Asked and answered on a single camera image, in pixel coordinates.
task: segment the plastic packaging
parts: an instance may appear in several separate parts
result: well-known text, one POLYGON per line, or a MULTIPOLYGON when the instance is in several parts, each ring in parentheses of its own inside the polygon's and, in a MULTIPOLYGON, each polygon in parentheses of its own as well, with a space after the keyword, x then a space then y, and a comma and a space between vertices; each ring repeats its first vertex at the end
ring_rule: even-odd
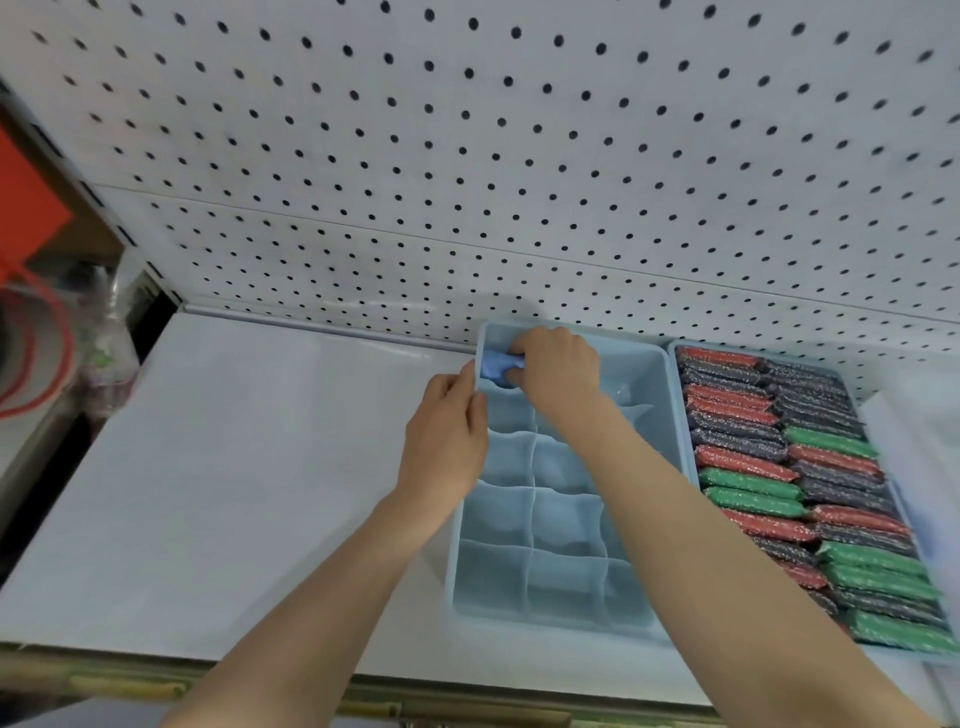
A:
POLYGON ((816 367, 808 367, 794 361, 778 361, 776 359, 764 359, 763 366, 760 367, 764 374, 770 378, 805 378, 816 379, 830 386, 843 388, 843 382, 837 375, 816 367))
POLYGON ((786 541, 777 541, 763 536, 754 536, 754 543, 760 547, 767 556, 771 556, 780 561, 789 561, 793 564, 802 564, 807 567, 817 565, 817 557, 807 551, 802 546, 788 544, 786 541))
POLYGON ((797 412, 808 411, 827 422, 840 422, 854 427, 862 426, 856 413, 840 400, 831 400, 818 395, 802 395, 798 392, 780 392, 776 399, 781 408, 792 408, 797 412))
POLYGON ((757 409, 747 409, 746 407, 737 407, 733 404, 724 404, 714 400, 705 400, 702 397, 692 395, 686 398, 687 411, 691 409, 697 412, 706 412, 716 417, 732 417, 736 420, 743 420, 748 423, 757 423, 758 425, 775 425, 778 421, 777 415, 773 412, 762 412, 757 409))
POLYGON ((814 523, 813 531, 824 541, 836 541, 841 544, 873 546, 904 556, 916 556, 917 549, 907 536, 898 536, 888 531, 874 531, 872 528, 859 528, 851 525, 833 525, 814 523))
POLYGON ((849 611, 843 616, 855 640, 889 644, 917 652, 960 652, 960 643, 949 632, 883 615, 849 611))
POLYGON ((817 602, 817 606, 824 610, 832 619, 836 619, 840 615, 840 610, 837 608, 836 603, 829 596, 825 595, 823 592, 816 592, 812 589, 805 590, 807 596, 817 602))
POLYGON ((926 602, 863 592, 859 589, 834 589, 833 597, 837 604, 845 609, 859 609, 894 619, 906 619, 929 624, 931 627, 949 629, 947 620, 944 619, 940 610, 926 602))
POLYGON ((835 587, 880 592, 907 599, 936 601, 940 592, 928 581, 883 569, 861 569, 843 564, 823 564, 821 570, 835 587))
POLYGON ((728 449, 715 448, 710 445, 700 445, 693 451, 697 465, 701 468, 723 468, 728 471, 737 471, 747 475, 769 477, 773 480, 782 480, 789 483, 797 479, 797 474, 783 465, 768 463, 757 457, 732 452, 728 449))
POLYGON ((790 456, 797 460, 805 460, 808 463, 817 465, 826 465, 829 468, 843 468, 848 471, 855 471, 870 475, 878 480, 883 479, 883 470, 873 460, 867 460, 862 457, 853 457, 852 455, 842 455, 839 452, 833 452, 828 449, 812 448, 810 445, 791 445, 788 448, 790 456))
POLYGON ((806 567, 802 564, 791 564, 787 561, 778 561, 774 559, 781 569, 787 572, 791 579, 800 584, 804 589, 825 589, 829 586, 827 578, 813 567, 806 567))
POLYGON ((832 435, 842 435, 844 437, 853 437, 858 440, 867 438, 863 425, 843 426, 833 420, 824 420, 822 418, 807 417, 788 408, 780 407, 780 421, 785 426, 805 427, 806 429, 816 429, 821 432, 829 432, 832 435))
POLYGON ((754 368, 760 359, 748 353, 720 352, 716 349, 699 349, 697 347, 678 347, 677 354, 700 361, 712 361, 716 364, 732 364, 737 367, 754 368))
POLYGON ((799 500, 802 494, 800 488, 793 483, 784 483, 780 480, 771 480, 756 475, 734 473, 719 468, 702 468, 699 473, 703 485, 718 485, 722 488, 735 488, 741 491, 759 493, 762 496, 781 497, 788 500, 799 500))
POLYGON ((803 389, 791 389, 790 387, 781 386, 777 391, 777 399, 782 400, 786 404, 822 407, 823 409, 826 409, 827 412, 839 412, 845 418, 853 418, 859 422, 859 417, 856 414, 856 410, 853 409, 852 402, 846 397, 843 399, 837 399, 836 397, 824 397, 823 395, 810 394, 809 392, 805 392, 803 389))
POLYGON ((762 387, 755 384, 747 384, 743 381, 725 379, 722 376, 712 375, 702 372, 699 369, 687 367, 680 373, 680 381, 684 384, 702 384, 705 387, 716 387, 717 389, 727 389, 731 392, 740 392, 745 395, 757 395, 767 400, 770 396, 762 387))
POLYGON ((783 415, 799 415, 815 422, 833 423, 853 430, 862 430, 863 424, 853 415, 844 415, 815 404, 801 404, 789 401, 783 395, 776 397, 777 410, 783 415))
POLYGON ((890 516, 897 515, 897 506, 894 505, 894 501, 880 494, 858 491, 855 488, 844 488, 842 485, 814 480, 809 477, 802 477, 797 481, 797 485, 804 491, 802 498, 804 503, 849 505, 851 508, 877 511, 890 516))
POLYGON ((730 364, 715 364, 711 361, 681 360, 681 366, 683 366, 685 372, 690 370, 703 372, 713 376, 720 376, 724 379, 742 381, 745 384, 757 385, 763 381, 763 375, 757 370, 734 367, 730 364))
POLYGON ((824 480, 846 488, 856 488, 860 491, 886 495, 889 493, 885 482, 878 482, 870 475, 845 471, 840 468, 828 468, 826 465, 817 465, 805 460, 798 460, 790 466, 803 477, 812 477, 814 480, 824 480))
POLYGON ((781 541, 795 541, 806 543, 817 540, 817 534, 802 523, 775 519, 770 516, 755 516, 752 513, 740 513, 729 508, 722 508, 723 515, 736 523, 740 530, 748 536, 765 536, 781 541))
POLYGON ((797 519, 806 515, 806 508, 796 500, 786 498, 762 496, 759 493, 748 493, 747 491, 718 486, 710 486, 704 490, 704 495, 713 501, 714 505, 721 508, 734 508, 746 513, 759 513, 761 516, 797 519))
POLYGON ((95 422, 105 420, 126 404, 140 370, 126 317, 129 294, 141 270, 139 260, 129 252, 121 257, 112 279, 106 269, 94 269, 100 316, 82 373, 84 412, 95 422))
POLYGON ((715 417, 706 412, 693 410, 687 413, 686 420, 690 429, 705 427, 716 432, 723 432, 734 437, 751 437, 755 440, 769 440, 786 448, 786 440, 780 434, 780 431, 769 425, 757 425, 742 420, 734 420, 729 417, 715 417))
POLYGON ((690 431, 690 442, 697 445, 713 445, 717 448, 726 448, 745 455, 782 462, 786 460, 786 446, 778 445, 770 440, 751 440, 746 437, 733 437, 724 432, 697 427, 690 431))
POLYGON ((870 443, 842 437, 829 432, 818 432, 805 427, 787 427, 783 431, 787 441, 794 445, 810 445, 814 448, 833 450, 845 455, 876 459, 878 453, 870 443))
POLYGON ((735 404, 738 407, 747 409, 767 410, 773 405, 772 400, 760 395, 747 395, 742 392, 733 392, 719 387, 707 387, 703 384, 687 384, 684 386, 685 395, 694 395, 702 397, 705 400, 714 400, 726 404, 735 404))
POLYGON ((817 558, 828 564, 845 564, 864 569, 887 569, 927 579, 926 567, 919 559, 901 556, 882 548, 854 546, 835 541, 824 541, 817 549, 817 558))
POLYGON ((897 533, 901 536, 910 535, 910 529, 904 523, 890 516, 861 511, 845 505, 815 505, 810 509, 810 518, 819 523, 858 525, 861 528, 890 531, 890 533, 897 533))

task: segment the pegboard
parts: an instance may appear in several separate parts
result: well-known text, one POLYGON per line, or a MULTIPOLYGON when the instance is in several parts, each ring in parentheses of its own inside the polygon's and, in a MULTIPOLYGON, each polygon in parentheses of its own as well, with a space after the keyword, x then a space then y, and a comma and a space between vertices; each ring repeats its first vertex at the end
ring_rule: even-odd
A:
POLYGON ((134 239, 162 251, 163 269, 188 301, 233 312, 465 344, 484 319, 511 316, 661 343, 685 336, 830 361, 861 393, 872 385, 868 360, 926 361, 951 352, 958 329, 412 235, 98 192, 134 239))
POLYGON ((901 0, 16 0, 0 70, 191 303, 471 341, 485 299, 843 367, 953 352, 957 27, 901 0), (311 276, 323 250, 358 262, 311 276))

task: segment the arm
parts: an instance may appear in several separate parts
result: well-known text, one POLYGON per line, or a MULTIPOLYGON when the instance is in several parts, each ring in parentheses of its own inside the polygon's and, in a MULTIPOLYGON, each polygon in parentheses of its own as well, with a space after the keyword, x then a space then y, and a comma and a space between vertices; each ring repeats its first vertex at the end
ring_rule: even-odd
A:
POLYGON ((427 385, 407 425, 396 488, 163 728, 326 725, 407 564, 469 493, 486 455, 487 404, 473 394, 471 361, 427 385))
POLYGON ((587 466, 670 639, 730 726, 935 726, 599 389, 597 353, 535 328, 507 377, 587 466))

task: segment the plastic bag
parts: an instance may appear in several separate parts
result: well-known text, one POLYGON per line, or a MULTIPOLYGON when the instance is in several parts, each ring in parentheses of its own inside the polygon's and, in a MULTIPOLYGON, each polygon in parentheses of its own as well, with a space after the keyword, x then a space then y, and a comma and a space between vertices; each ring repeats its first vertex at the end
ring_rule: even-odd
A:
POLYGON ((874 531, 872 528, 859 528, 851 525, 833 525, 831 523, 814 523, 813 531, 824 541, 836 541, 841 544, 855 544, 857 546, 873 546, 887 551, 916 556, 917 549, 907 536, 898 536, 888 531, 874 531))
POLYGON ((714 467, 728 471, 737 471, 747 475, 759 475, 773 480, 782 480, 789 483, 797 479, 797 474, 783 465, 768 463, 757 457, 732 452, 728 449, 715 448, 711 445, 700 445, 693 451, 697 466, 701 468, 714 467))
POLYGON ((778 411, 780 412, 780 421, 785 426, 816 429, 821 432, 829 432, 832 435, 842 435, 843 437, 852 437, 858 440, 867 439, 863 425, 844 426, 838 424, 835 420, 822 417, 810 417, 791 410, 789 407, 782 406, 782 402, 778 405, 778 411))
POLYGON ((715 417, 706 412, 693 410, 686 416, 690 429, 705 427, 716 432, 723 432, 734 437, 751 437, 755 440, 769 440, 786 448, 786 440, 780 431, 769 425, 757 425, 743 420, 733 420, 728 417, 715 417))
POLYGON ((787 441, 794 445, 810 445, 814 448, 833 450, 845 455, 876 459, 878 453, 874 447, 863 440, 842 437, 829 432, 818 432, 804 427, 787 427, 783 431, 787 441))
POLYGON ((827 578, 813 567, 805 567, 801 564, 791 564, 786 561, 778 561, 778 566, 787 572, 791 579, 800 584, 804 589, 825 589, 829 586, 827 578))
POLYGON ((740 513, 729 508, 722 508, 723 515, 736 523, 740 530, 748 536, 766 536, 782 541, 806 543, 816 541, 817 534, 802 523, 775 519, 770 516, 755 516, 752 513, 740 513))
POLYGON ((763 460, 782 462, 786 460, 786 446, 778 445, 770 440, 751 440, 746 437, 733 437, 724 432, 700 427, 690 431, 690 442, 696 445, 713 445, 716 448, 725 448, 734 452, 742 452, 763 460))
POLYGON ((722 352, 716 349, 700 349, 699 347, 678 347, 677 356, 689 357, 699 361, 712 361, 716 364, 732 364, 737 367, 754 368, 760 359, 748 353, 722 352))
POLYGON ((905 523, 883 516, 879 513, 870 513, 845 505, 815 505, 810 509, 810 518, 819 523, 836 523, 837 525, 858 525, 861 528, 872 528, 876 531, 890 531, 901 536, 909 536, 910 529, 905 523))
POLYGON ((843 388, 843 381, 840 377, 824 369, 809 367, 800 362, 778 361, 776 359, 764 359, 760 367, 762 372, 770 378, 804 378, 815 379, 824 382, 830 386, 843 388))
POLYGON ((823 395, 810 394, 802 389, 790 389, 781 386, 777 391, 777 399, 787 405, 798 404, 799 406, 818 407, 827 413, 836 412, 846 419, 854 419, 859 422, 856 410, 853 409, 852 402, 847 398, 824 397, 823 395))
POLYGON ((733 417, 736 420, 757 423, 758 425, 775 425, 778 421, 777 415, 773 412, 737 407, 733 404, 724 404, 723 402, 687 395, 686 411, 689 412, 691 409, 695 412, 707 412, 716 417, 733 417))
POLYGON ((901 556, 882 548, 854 546, 835 541, 824 541, 817 549, 817 558, 829 564, 846 564, 864 569, 887 569, 927 579, 926 567, 919 559, 901 556))
POLYGON ((834 589, 833 598, 836 599, 837 604, 846 609, 859 609, 863 612, 873 612, 894 619, 906 619, 949 630, 947 620, 944 619, 940 610, 926 602, 863 592, 859 589, 834 589))
POLYGON ((877 511, 890 516, 897 515, 897 506, 894 501, 880 494, 858 491, 855 488, 844 488, 842 485, 826 483, 823 480, 814 480, 802 477, 797 485, 804 491, 804 503, 824 503, 829 505, 848 505, 851 508, 861 508, 867 511, 877 511))
POLYGON ((849 611, 843 617, 851 634, 859 642, 889 644, 917 652, 960 652, 960 643, 949 632, 882 615, 849 611))
POLYGON ((927 581, 882 569, 861 569, 843 564, 823 564, 821 570, 835 587, 880 592, 906 599, 936 601, 940 592, 927 581))
POLYGON ((780 561, 789 561, 792 564, 801 564, 806 567, 815 567, 817 557, 807 551, 802 546, 788 544, 786 541, 777 541, 763 536, 754 536, 754 543, 760 547, 767 556, 780 561))
POLYGON ((702 468, 697 475, 703 485, 718 485, 722 488, 735 488, 740 491, 759 493, 762 496, 799 500, 801 490, 793 483, 784 483, 781 480, 771 480, 756 475, 734 473, 720 468, 702 468))
POLYGON ((871 476, 877 480, 883 479, 883 470, 873 460, 852 455, 842 455, 828 449, 812 448, 810 445, 791 445, 788 448, 790 456, 796 460, 805 460, 808 463, 826 465, 828 468, 843 468, 871 476))
POLYGON ((703 384, 687 384, 684 387, 684 394, 702 397, 705 400, 734 404, 737 407, 746 407, 747 409, 767 410, 773 405, 772 400, 768 400, 766 397, 761 397, 760 395, 747 395, 722 387, 707 387, 703 384))
POLYGON ((742 381, 745 384, 759 384, 763 381, 763 375, 755 369, 745 369, 735 367, 730 364, 715 364, 711 361, 689 361, 682 362, 684 371, 704 372, 705 374, 720 376, 724 379, 733 381, 742 381))
POLYGON ((756 395, 769 400, 770 396, 762 387, 755 384, 747 384, 743 381, 734 381, 733 379, 724 379, 721 376, 708 374, 692 367, 687 367, 680 374, 680 381, 684 384, 702 384, 705 387, 716 387, 717 389, 727 389, 731 392, 740 392, 745 395, 756 395))
POLYGON ((817 602, 817 606, 824 610, 831 619, 836 619, 840 615, 840 610, 836 603, 823 592, 817 592, 812 589, 806 589, 806 595, 817 602))
POLYGON ((884 496, 889 493, 887 484, 876 480, 871 475, 845 471, 841 468, 828 468, 826 465, 817 465, 806 460, 798 460, 790 468, 803 477, 812 477, 814 480, 824 480, 845 488, 856 488, 859 491, 868 491, 884 496))
POLYGON ((704 495, 721 508, 734 508, 746 513, 759 513, 761 516, 778 516, 785 519, 797 519, 806 515, 804 508, 796 500, 787 500, 773 496, 762 496, 759 493, 738 491, 734 488, 720 488, 711 486, 704 490, 704 495))
POLYGON ((806 404, 796 398, 791 399, 784 395, 778 395, 776 400, 777 409, 783 414, 801 415, 813 420, 836 423, 842 427, 853 429, 863 428, 863 424, 855 415, 844 414, 839 410, 832 409, 826 405, 826 402, 825 404, 806 404))

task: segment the forearm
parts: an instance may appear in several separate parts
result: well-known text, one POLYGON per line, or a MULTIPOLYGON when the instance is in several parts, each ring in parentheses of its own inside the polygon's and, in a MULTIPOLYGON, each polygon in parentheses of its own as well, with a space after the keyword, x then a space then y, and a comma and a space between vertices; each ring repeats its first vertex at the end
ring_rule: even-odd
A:
POLYGON ((326 725, 397 581, 443 515, 397 492, 167 716, 164 728, 326 725))
POLYGON ((897 724, 881 722, 891 716, 932 725, 609 399, 597 393, 570 409, 576 416, 555 424, 589 469, 674 645, 731 725, 897 724))

